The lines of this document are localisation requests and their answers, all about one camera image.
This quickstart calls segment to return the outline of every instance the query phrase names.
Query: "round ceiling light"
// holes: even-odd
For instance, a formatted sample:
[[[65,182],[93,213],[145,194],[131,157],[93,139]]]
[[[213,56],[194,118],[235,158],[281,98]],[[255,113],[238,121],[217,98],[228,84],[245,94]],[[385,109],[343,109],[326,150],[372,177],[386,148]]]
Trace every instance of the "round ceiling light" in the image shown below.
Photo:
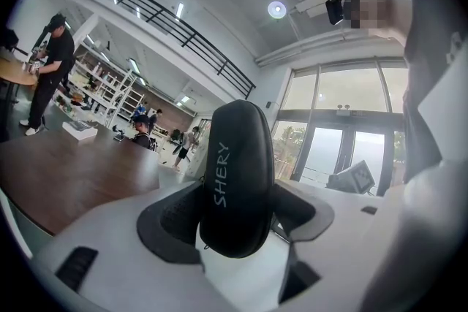
[[[286,7],[280,1],[272,1],[268,5],[268,13],[272,18],[283,18],[286,15]]]

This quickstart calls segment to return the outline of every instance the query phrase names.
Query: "metal railing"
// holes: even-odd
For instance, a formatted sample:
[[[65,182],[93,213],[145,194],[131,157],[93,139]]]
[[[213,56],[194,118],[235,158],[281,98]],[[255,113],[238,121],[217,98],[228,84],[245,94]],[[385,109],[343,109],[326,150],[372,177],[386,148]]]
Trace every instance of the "metal railing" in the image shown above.
[[[154,0],[113,0],[136,17],[174,39],[181,47],[190,49],[210,65],[217,75],[225,78],[247,99],[254,83],[218,48],[184,20]]]

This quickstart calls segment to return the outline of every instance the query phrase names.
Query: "white pillar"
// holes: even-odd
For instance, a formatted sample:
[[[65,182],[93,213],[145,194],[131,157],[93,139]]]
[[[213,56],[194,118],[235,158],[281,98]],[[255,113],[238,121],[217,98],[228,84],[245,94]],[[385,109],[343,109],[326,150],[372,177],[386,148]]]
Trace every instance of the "white pillar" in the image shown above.
[[[73,34],[73,41],[75,42],[75,51],[80,43],[85,40],[86,36],[92,32],[99,22],[99,16],[93,13],[85,23]]]

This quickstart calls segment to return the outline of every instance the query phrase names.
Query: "wooden table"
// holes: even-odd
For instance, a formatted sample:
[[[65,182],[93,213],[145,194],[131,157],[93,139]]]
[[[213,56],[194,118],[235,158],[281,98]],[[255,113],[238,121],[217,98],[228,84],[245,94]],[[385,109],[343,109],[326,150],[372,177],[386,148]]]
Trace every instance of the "wooden table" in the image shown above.
[[[0,118],[0,142],[4,142],[8,140],[7,122],[14,84],[31,86],[37,82],[37,77],[25,72],[23,63],[0,58],[0,78],[8,82],[7,95],[5,96]]]
[[[159,188],[158,155],[116,142],[97,124],[93,142],[63,129],[0,144],[0,187],[10,202],[55,235],[90,209]]]

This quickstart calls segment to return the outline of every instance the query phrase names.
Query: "white sneaker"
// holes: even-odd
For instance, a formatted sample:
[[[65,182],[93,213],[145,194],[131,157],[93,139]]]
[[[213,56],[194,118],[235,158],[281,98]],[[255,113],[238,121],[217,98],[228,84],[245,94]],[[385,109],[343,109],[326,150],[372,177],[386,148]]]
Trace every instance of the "white sneaker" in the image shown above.
[[[35,135],[38,131],[39,131],[39,129],[29,128],[28,130],[26,130],[25,134],[28,137],[29,135]]]

